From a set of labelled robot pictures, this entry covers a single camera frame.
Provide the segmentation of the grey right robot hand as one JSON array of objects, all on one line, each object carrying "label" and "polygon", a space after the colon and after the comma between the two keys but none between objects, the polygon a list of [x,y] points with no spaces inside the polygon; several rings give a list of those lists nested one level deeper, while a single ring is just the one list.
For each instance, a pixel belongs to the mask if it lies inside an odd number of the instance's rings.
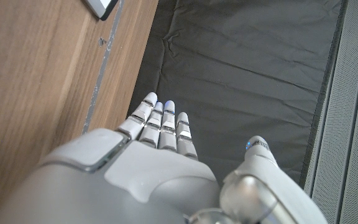
[{"label": "grey right robot hand", "polygon": [[190,122],[149,93],[115,130],[48,154],[0,209],[0,223],[325,223],[260,136],[222,183],[198,159]]}]

